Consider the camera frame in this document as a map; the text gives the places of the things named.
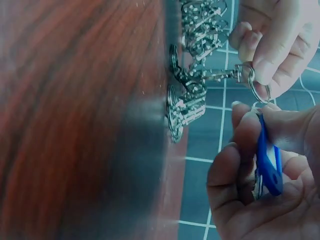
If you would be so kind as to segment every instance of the floor tile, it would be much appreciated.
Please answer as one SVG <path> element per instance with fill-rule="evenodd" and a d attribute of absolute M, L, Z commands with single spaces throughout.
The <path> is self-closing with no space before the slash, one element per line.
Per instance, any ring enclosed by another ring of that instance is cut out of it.
<path fill-rule="evenodd" d="M 192 226 L 180 223 L 178 240 L 202 240 L 204 239 L 205 230 L 206 229 L 202 226 Z"/>
<path fill-rule="evenodd" d="M 305 70 L 301 75 L 301 80 L 306 89 L 312 90 L 312 91 L 320 91 L 320 74 L 319 73 L 310 71 L 310 70 Z"/>
<path fill-rule="evenodd" d="M 211 163 L 186 160 L 180 220 L 207 223 L 209 201 L 206 182 Z"/>
<path fill-rule="evenodd" d="M 233 137 L 234 131 L 232 127 L 232 112 L 224 112 L 224 124 L 223 124 L 223 138 L 222 138 L 222 148 L 225 147 L 230 139 Z"/>
<path fill-rule="evenodd" d="M 311 96 L 305 91 L 286 91 L 276 99 L 282 110 L 303 111 L 314 106 Z"/>
<path fill-rule="evenodd" d="M 187 156 L 213 160 L 220 138 L 222 110 L 209 109 L 192 122 L 188 131 Z"/>
<path fill-rule="evenodd" d="M 208 89 L 206 93 L 206 105 L 222 107 L 224 100 L 223 89 Z"/>
<path fill-rule="evenodd" d="M 252 106 L 257 100 L 250 89 L 227 89 L 225 95 L 225 107 L 231 108 L 234 101 Z"/>
<path fill-rule="evenodd" d="M 210 228 L 208 232 L 208 240 L 221 240 L 219 233 L 216 228 Z"/>
<path fill-rule="evenodd" d="M 312 93 L 315 104 L 320 104 L 320 93 Z"/>
<path fill-rule="evenodd" d="M 320 49 L 318 48 L 308 67 L 320 70 Z"/>

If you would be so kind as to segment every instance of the blue plastic tag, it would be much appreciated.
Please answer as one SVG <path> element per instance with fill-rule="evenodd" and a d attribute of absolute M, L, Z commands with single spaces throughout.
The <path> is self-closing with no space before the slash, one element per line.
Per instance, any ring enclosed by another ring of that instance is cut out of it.
<path fill-rule="evenodd" d="M 263 115 L 259 115 L 261 133 L 256 152 L 256 198 L 269 192 L 278 196 L 283 192 L 282 162 L 280 150 L 269 142 Z"/>

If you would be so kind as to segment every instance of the grout line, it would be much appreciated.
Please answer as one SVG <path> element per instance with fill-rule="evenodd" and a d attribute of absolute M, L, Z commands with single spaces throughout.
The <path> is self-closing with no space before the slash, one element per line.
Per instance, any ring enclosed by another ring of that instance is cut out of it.
<path fill-rule="evenodd" d="M 208 90 L 223 90 L 224 87 L 222 87 L 222 86 L 208 86 L 207 89 Z M 227 90 L 247 90 L 247 88 L 241 87 L 241 86 L 228 86 L 226 89 Z M 299 88 L 290 88 L 288 90 L 288 92 L 290 92 L 290 91 L 291 92 L 304 92 L 304 93 L 306 92 L 305 89 L 299 89 Z M 320 94 L 320 91 L 317 91 L 317 90 L 309 90 L 308 89 L 308 91 L 313 94 Z"/>
<path fill-rule="evenodd" d="M 301 87 L 310 95 L 310 97 L 312 99 L 312 102 L 313 102 L 313 105 L 315 106 L 316 105 L 316 101 L 315 101 L 314 95 L 309 91 L 309 89 L 307 89 L 305 87 L 304 83 L 302 82 L 302 77 L 301 76 L 299 77 L 299 80 L 300 80 Z"/>
<path fill-rule="evenodd" d="M 213 163 L 214 162 L 213 160 L 210 160 L 210 159 L 197 158 L 197 157 L 192 157 L 192 156 L 186 156 L 185 160 L 203 162 L 203 163 Z"/>
<path fill-rule="evenodd" d="M 215 110 L 225 110 L 225 111 L 232 111 L 232 108 L 230 107 L 225 107 L 223 108 L 222 106 L 211 106 L 211 105 L 205 105 L 206 109 L 215 109 Z"/>
<path fill-rule="evenodd" d="M 227 50 L 225 50 L 225 49 L 217 49 L 216 50 L 217 52 L 220 52 L 220 53 L 226 53 L 227 52 Z M 228 51 L 230 54 L 238 54 L 238 52 L 237 51 L 233 51 L 233 50 L 229 50 Z"/>
<path fill-rule="evenodd" d="M 218 90 L 218 89 L 224 89 L 225 87 L 223 86 L 208 86 L 206 89 L 210 90 Z M 237 90 L 249 90 L 245 86 L 228 86 L 226 89 L 231 90 L 231 89 L 237 89 Z"/>
<path fill-rule="evenodd" d="M 306 67 L 306 70 L 309 70 L 309 71 L 311 71 L 311 72 L 315 72 L 315 73 L 317 73 L 317 74 L 320 74 L 320 70 L 318 70 L 318 69 L 315 69 L 315 68 L 312 68 L 312 67 Z"/>
<path fill-rule="evenodd" d="M 234 17 L 235 17 L 235 0 L 232 0 L 232 3 L 231 3 L 230 30 L 229 30 L 229 32 L 233 29 Z M 224 69 L 228 69 L 228 64 L 229 64 L 229 41 L 226 42 L 226 47 L 225 47 Z M 224 136 L 224 124 L 225 124 L 225 113 L 226 113 L 226 92 L 227 92 L 227 81 L 224 79 L 223 100 L 222 100 L 222 114 L 221 114 L 221 127 L 220 127 L 220 137 L 219 137 L 218 152 L 221 151 L 222 141 L 223 141 L 223 136 Z M 212 213 L 211 213 L 211 209 L 209 208 L 208 217 L 206 219 L 206 227 L 205 227 L 205 231 L 204 231 L 203 240 L 207 240 L 208 239 L 208 233 L 209 233 L 211 217 L 212 217 Z"/>
<path fill-rule="evenodd" d="M 206 224 L 202 224 L 202 223 L 196 223 L 196 222 L 192 222 L 192 221 L 182 221 L 182 220 L 179 220 L 179 224 L 185 224 L 185 225 L 191 225 L 191 226 L 197 226 L 197 227 L 203 227 L 203 228 L 205 228 L 207 226 Z M 209 228 L 215 229 L 216 226 L 209 225 Z"/>
<path fill-rule="evenodd" d="M 297 88 L 289 89 L 289 91 L 292 91 L 292 92 L 303 92 L 303 93 L 306 92 L 305 89 L 297 89 Z M 308 91 L 309 91 L 310 93 L 313 93 L 313 94 L 320 94 L 320 91 L 317 91 L 317 90 L 309 90 L 309 89 L 308 89 Z"/>

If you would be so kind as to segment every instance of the fingernail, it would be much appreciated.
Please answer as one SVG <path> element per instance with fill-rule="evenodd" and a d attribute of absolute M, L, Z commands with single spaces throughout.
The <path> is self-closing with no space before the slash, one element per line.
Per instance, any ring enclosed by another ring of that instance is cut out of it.
<path fill-rule="evenodd" d="M 237 148 L 237 144 L 234 141 L 229 142 L 227 145 L 225 145 L 224 148 L 228 148 L 228 147 L 233 147 L 233 148 Z"/>
<path fill-rule="evenodd" d="M 261 85 L 268 85 L 276 73 L 276 70 L 277 68 L 274 64 L 263 59 L 254 67 L 255 80 Z"/>
<path fill-rule="evenodd" d="M 236 32 L 237 34 L 239 34 L 239 37 L 243 37 L 246 33 L 246 31 L 250 31 L 251 28 L 251 24 L 247 21 L 242 21 L 239 23 L 239 25 L 236 28 Z"/>
<path fill-rule="evenodd" d="M 241 104 L 240 101 L 234 101 L 233 103 L 231 103 L 231 107 L 234 108 L 234 106 Z"/>
<path fill-rule="evenodd" d="M 258 43 L 260 41 L 260 39 L 262 38 L 262 34 L 261 33 L 257 33 L 257 32 L 250 32 L 250 36 L 246 39 L 245 43 L 247 45 L 247 47 L 249 48 L 249 50 L 256 50 Z"/>
<path fill-rule="evenodd" d="M 258 116 L 255 112 L 248 111 L 245 115 L 243 115 L 240 122 L 242 122 L 245 119 L 258 119 Z"/>

